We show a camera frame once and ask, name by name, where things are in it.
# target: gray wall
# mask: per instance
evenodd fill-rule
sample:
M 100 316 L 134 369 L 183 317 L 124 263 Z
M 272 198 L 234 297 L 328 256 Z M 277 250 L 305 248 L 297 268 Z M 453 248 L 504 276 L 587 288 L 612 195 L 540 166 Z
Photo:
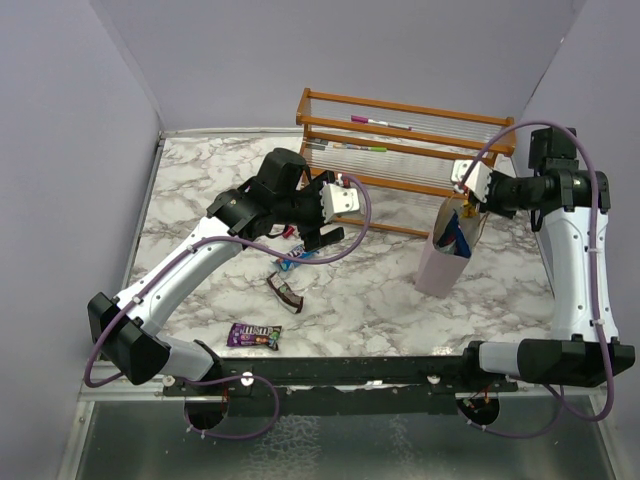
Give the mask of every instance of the gray wall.
M 0 45 L 0 478 L 51 479 L 159 124 L 87 0 L 3 2 Z
M 169 129 L 291 126 L 304 87 L 518 116 L 583 1 L 93 0 Z
M 640 347 L 640 2 L 588 0 L 553 59 L 524 118 L 577 128 L 598 169 L 608 176 L 613 208 L 607 232 L 611 306 L 624 343 Z M 528 134 L 518 138 L 528 144 Z M 518 149 L 520 171 L 526 149 Z M 627 451 L 640 471 L 640 366 L 618 377 L 615 413 Z

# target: gray floor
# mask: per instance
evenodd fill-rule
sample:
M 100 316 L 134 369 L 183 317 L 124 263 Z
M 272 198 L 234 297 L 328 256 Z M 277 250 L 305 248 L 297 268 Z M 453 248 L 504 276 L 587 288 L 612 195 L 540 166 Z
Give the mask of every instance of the gray floor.
M 572 401 L 589 410 L 586 397 Z M 502 400 L 496 428 L 534 431 L 556 407 L 548 397 Z M 186 433 L 181 402 L 99 402 L 80 479 L 608 479 L 597 426 L 563 415 L 527 441 L 475 431 L 458 416 L 283 417 L 253 441 L 201 440 Z M 247 422 L 226 429 L 251 429 Z

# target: marble surface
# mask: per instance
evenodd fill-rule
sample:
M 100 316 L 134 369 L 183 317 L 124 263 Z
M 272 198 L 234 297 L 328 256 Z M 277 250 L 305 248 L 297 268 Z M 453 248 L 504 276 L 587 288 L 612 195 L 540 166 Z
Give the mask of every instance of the marble surface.
M 132 270 L 141 278 L 189 234 L 216 195 L 254 175 L 275 147 L 298 150 L 300 137 L 174 138 L 165 144 Z M 406 217 L 430 229 L 424 200 L 374 191 L 374 217 Z M 431 212 L 422 218 L 422 212 Z M 414 290 L 424 239 L 370 231 L 347 258 L 302 265 L 283 277 L 305 297 L 283 307 L 266 283 L 276 267 L 247 250 L 213 272 L 174 312 L 166 333 L 200 339 L 223 356 L 372 356 L 458 354 L 475 339 L 517 341 L 548 335 L 553 299 L 533 234 L 522 215 L 489 217 L 464 274 L 446 299 Z M 332 255 L 352 241 L 322 251 Z M 261 240 L 280 251 L 298 240 Z M 280 350 L 228 348 L 233 322 L 282 325 Z

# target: purple candy package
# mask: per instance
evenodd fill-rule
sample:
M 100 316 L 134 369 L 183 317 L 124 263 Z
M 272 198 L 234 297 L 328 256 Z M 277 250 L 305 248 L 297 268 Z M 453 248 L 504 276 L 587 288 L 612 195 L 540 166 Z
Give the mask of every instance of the purple candy package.
M 282 326 L 261 327 L 259 325 L 234 323 L 229 331 L 227 347 L 265 345 L 272 350 L 278 350 L 278 339 L 281 332 Z

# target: marker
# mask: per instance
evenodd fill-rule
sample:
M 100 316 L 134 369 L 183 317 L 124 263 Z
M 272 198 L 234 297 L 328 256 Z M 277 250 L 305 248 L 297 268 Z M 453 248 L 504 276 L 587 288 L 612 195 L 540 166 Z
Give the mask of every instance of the marker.
M 350 143 L 334 143 L 333 148 L 340 148 L 342 150 L 364 150 L 367 152 L 386 152 L 386 147 L 360 147 L 358 145 L 352 145 Z
M 402 123 L 390 123 L 383 122 L 381 120 L 373 120 L 367 117 L 359 117 L 358 115 L 351 115 L 351 121 L 355 123 L 368 123 L 370 125 L 380 125 L 381 127 L 397 128 L 399 130 L 412 130 L 413 127 L 404 125 Z

